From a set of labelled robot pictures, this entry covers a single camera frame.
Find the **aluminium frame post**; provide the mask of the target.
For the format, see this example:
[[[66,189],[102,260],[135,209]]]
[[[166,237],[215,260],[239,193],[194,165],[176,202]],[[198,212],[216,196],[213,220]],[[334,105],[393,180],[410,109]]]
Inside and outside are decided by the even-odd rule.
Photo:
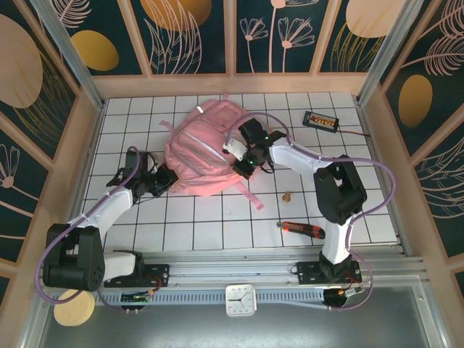
[[[389,33],[381,44],[369,68],[366,79],[356,96],[358,107],[364,107],[368,102],[389,63],[394,59],[395,54],[399,51],[399,47],[405,41],[405,37],[413,26],[414,21],[417,18],[421,18],[419,13],[426,1],[428,0],[405,0]]]
[[[99,93],[90,72],[80,58],[78,51],[73,45],[71,38],[65,27],[59,21],[54,8],[49,0],[30,0],[34,10],[43,20],[45,28],[50,33],[54,42],[61,49],[65,60],[68,62],[74,75],[79,80],[83,90],[88,94],[92,104],[99,111],[103,109],[104,99]]]

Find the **black circuit board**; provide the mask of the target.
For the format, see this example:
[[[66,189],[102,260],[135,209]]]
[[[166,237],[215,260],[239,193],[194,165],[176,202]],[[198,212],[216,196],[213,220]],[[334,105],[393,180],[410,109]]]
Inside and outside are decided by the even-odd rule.
[[[327,131],[329,133],[337,133],[339,130],[339,119],[336,117],[318,114],[312,111],[306,111],[302,121],[304,126]]]

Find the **aluminium table rail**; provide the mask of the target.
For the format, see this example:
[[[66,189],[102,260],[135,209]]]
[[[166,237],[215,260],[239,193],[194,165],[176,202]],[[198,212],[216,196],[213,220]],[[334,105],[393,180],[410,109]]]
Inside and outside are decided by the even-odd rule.
[[[360,264],[362,279],[382,286],[417,277],[429,281],[422,257],[408,257],[399,246],[362,246],[356,252],[367,262]],[[144,254],[146,264],[168,264],[169,287],[213,288],[230,283],[264,286],[297,285],[296,264],[317,262],[317,248],[232,249],[217,251],[152,252]]]

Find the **yellow round sponge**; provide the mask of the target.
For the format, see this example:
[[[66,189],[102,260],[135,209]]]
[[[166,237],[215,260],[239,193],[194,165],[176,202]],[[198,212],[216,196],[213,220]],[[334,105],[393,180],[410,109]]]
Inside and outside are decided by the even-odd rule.
[[[91,292],[82,291],[76,298],[54,306],[54,319],[62,326],[79,326],[93,314],[95,299]]]

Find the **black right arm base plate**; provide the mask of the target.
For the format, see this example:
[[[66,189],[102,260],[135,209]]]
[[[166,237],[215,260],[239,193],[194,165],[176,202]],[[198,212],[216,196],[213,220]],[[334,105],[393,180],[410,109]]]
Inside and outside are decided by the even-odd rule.
[[[351,281],[362,283],[363,277],[357,261],[351,261],[338,275],[326,275],[319,262],[298,262],[297,278],[300,285],[349,284]]]

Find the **white square clock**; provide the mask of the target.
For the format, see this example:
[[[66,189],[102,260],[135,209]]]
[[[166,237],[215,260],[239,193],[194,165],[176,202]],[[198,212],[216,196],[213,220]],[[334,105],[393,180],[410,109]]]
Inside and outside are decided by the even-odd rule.
[[[251,284],[229,285],[225,288],[225,311],[229,317],[244,317],[255,314],[257,295]]]

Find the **pink backpack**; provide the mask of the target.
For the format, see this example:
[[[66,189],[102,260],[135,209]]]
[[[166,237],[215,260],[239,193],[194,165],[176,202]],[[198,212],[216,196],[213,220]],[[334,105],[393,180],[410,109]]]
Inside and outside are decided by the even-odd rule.
[[[246,110],[227,99],[210,99],[187,114],[175,128],[164,120],[159,123],[170,131],[165,144],[165,164],[178,176],[170,194],[213,196],[234,187],[257,210],[264,209],[262,202],[242,183],[244,178],[233,171],[236,158],[223,153],[225,142],[241,140],[236,128],[230,140],[226,137],[234,122],[246,114]]]

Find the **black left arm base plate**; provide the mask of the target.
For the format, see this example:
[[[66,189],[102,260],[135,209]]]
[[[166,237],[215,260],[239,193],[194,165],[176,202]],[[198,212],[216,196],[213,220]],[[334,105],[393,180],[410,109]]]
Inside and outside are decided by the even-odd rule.
[[[131,275],[122,275],[104,283],[105,288],[162,288],[170,276],[168,264],[148,264],[136,267]]]

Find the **red black utility knife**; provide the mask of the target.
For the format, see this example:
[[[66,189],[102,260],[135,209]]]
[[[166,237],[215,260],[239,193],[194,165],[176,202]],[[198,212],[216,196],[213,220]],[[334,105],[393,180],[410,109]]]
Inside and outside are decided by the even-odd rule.
[[[324,240],[326,238],[326,232],[321,227],[316,225],[283,221],[277,222],[276,226],[282,229],[283,231],[302,234],[314,239]]]

